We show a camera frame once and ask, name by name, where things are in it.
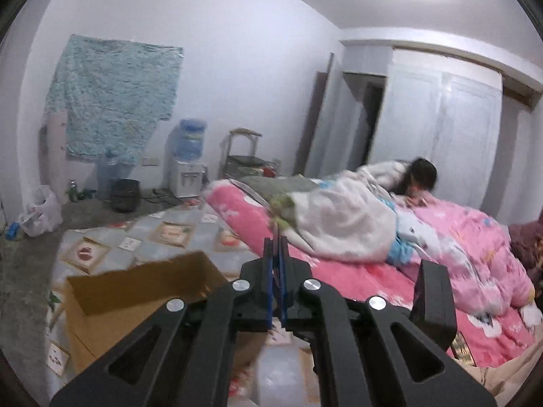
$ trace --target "pink quilt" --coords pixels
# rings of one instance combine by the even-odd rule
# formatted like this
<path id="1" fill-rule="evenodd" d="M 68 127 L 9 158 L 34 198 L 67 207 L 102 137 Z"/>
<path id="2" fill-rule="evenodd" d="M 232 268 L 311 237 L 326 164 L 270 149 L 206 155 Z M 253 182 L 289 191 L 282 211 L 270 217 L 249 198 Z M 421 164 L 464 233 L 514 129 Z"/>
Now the pink quilt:
<path id="1" fill-rule="evenodd" d="M 492 217 L 477 209 L 437 199 L 431 206 L 413 210 L 421 221 L 439 234 L 452 237 L 456 246 L 460 245 L 462 254 L 456 257 L 465 262 L 469 258 L 472 272 L 459 262 L 453 261 L 453 266 L 446 264 L 451 282 L 454 277 L 454 300 L 458 308 L 469 314 L 486 309 L 492 315 L 503 315 L 511 306 L 520 308 L 533 299 L 531 280 L 512 254 L 502 227 Z"/>
<path id="2" fill-rule="evenodd" d="M 243 242 L 257 255 L 262 255 L 264 238 L 272 237 L 264 207 L 227 181 L 216 182 L 206 200 Z M 390 303 L 408 308 L 412 306 L 414 282 L 393 266 L 344 264 L 311 257 L 293 246 L 289 247 L 289 253 L 307 261 L 313 277 L 334 286 L 344 297 L 365 300 L 380 295 Z M 458 330 L 465 337 L 479 367 L 497 367 L 520 355 L 534 342 L 533 335 L 514 309 L 494 318 L 492 327 L 459 310 L 456 317 Z"/>

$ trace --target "white wardrobe door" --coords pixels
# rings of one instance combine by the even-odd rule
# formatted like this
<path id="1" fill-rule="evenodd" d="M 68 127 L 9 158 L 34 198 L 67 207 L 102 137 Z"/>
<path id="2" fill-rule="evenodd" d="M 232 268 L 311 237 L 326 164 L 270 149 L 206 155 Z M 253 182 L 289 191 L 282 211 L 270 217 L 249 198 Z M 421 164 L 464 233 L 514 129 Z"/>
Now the white wardrobe door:
<path id="1" fill-rule="evenodd" d="M 341 78 L 339 97 L 333 121 L 328 130 L 329 138 L 323 155 L 319 178 L 339 173 L 347 168 L 358 119 L 360 118 L 360 108 L 345 78 Z"/>
<path id="2" fill-rule="evenodd" d="M 479 208 L 496 154 L 502 93 L 465 77 L 448 77 L 431 155 L 438 168 L 434 195 Z"/>
<path id="3" fill-rule="evenodd" d="M 441 79 L 434 70 L 390 66 L 369 163 L 430 156 Z"/>
<path id="4" fill-rule="evenodd" d="M 322 105 L 320 107 L 319 119 L 311 141 L 311 149 L 307 158 L 305 170 L 306 177 L 319 177 L 322 169 L 326 148 L 330 140 L 330 130 L 333 126 L 334 115 L 339 98 L 339 89 L 343 81 L 343 71 L 338 59 L 331 54 L 328 66 L 328 79 Z"/>

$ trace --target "water bottle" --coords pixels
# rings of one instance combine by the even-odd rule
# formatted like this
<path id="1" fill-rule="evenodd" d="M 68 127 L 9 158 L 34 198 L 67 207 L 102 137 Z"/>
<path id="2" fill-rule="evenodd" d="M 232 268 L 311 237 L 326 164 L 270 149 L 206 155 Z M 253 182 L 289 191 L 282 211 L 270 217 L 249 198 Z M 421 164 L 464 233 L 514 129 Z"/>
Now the water bottle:
<path id="1" fill-rule="evenodd" d="M 98 199 L 109 200 L 111 186 L 120 179 L 119 172 L 120 164 L 117 156 L 112 150 L 107 150 L 97 164 L 98 191 L 96 197 Z"/>
<path id="2" fill-rule="evenodd" d="M 77 183 L 75 183 L 74 179 L 70 180 L 70 184 L 68 186 L 68 197 L 70 198 L 71 202 L 79 202 Z"/>
<path id="3" fill-rule="evenodd" d="M 182 119 L 179 123 L 180 138 L 175 146 L 175 158 L 192 162 L 202 157 L 204 133 L 207 122 L 199 119 Z"/>

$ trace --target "white wall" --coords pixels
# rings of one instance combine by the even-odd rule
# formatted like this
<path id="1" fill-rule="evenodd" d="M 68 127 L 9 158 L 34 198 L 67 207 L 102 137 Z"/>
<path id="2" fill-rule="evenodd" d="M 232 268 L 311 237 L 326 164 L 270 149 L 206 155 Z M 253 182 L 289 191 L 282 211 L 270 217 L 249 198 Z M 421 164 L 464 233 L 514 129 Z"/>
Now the white wall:
<path id="1" fill-rule="evenodd" d="M 341 69 L 347 73 L 386 76 L 392 62 L 391 46 L 351 45 L 345 48 Z"/>
<path id="2" fill-rule="evenodd" d="M 540 66 L 508 49 L 461 35 L 411 27 L 358 27 L 343 29 L 341 43 L 349 47 L 392 46 L 459 57 L 496 69 L 536 92 L 543 90 L 543 69 Z"/>
<path id="3" fill-rule="evenodd" d="M 263 133 L 258 156 L 294 165 L 314 78 L 330 52 L 341 56 L 339 29 L 300 0 L 52 0 L 26 63 L 17 127 L 23 199 L 40 182 L 37 136 L 56 63 L 71 34 L 184 48 L 178 100 L 160 121 L 145 155 L 159 167 L 136 167 L 143 188 L 163 179 L 164 147 L 183 117 L 208 121 L 204 160 L 218 171 L 219 142 L 245 126 Z M 80 186 L 92 164 L 70 163 Z"/>
<path id="4" fill-rule="evenodd" d="M 395 49 L 392 54 L 392 62 L 394 64 L 463 76 L 464 78 L 489 85 L 499 91 L 502 90 L 502 76 L 498 72 L 479 64 L 462 61 L 461 59 L 414 50 Z"/>
<path id="5" fill-rule="evenodd" d="M 521 178 L 513 223 L 536 220 L 543 207 L 543 98 L 530 115 L 531 140 L 525 174 Z"/>
<path id="6" fill-rule="evenodd" d="M 521 223 L 515 216 L 530 152 L 530 109 L 504 96 L 498 148 L 481 209 L 503 225 Z"/>
<path id="7" fill-rule="evenodd" d="M 17 218 L 23 204 L 17 163 L 21 82 L 34 35 L 49 2 L 28 0 L 0 46 L 0 196 L 8 222 Z"/>

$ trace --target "plastic bag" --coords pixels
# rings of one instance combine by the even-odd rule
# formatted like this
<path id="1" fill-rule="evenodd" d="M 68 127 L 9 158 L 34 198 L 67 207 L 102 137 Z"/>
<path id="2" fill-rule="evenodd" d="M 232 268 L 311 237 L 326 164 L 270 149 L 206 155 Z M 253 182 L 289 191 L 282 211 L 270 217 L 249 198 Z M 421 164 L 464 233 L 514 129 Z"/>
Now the plastic bag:
<path id="1" fill-rule="evenodd" d="M 62 223 L 60 204 L 49 185 L 42 185 L 32 194 L 32 203 L 26 204 L 18 223 L 30 237 L 53 231 Z"/>

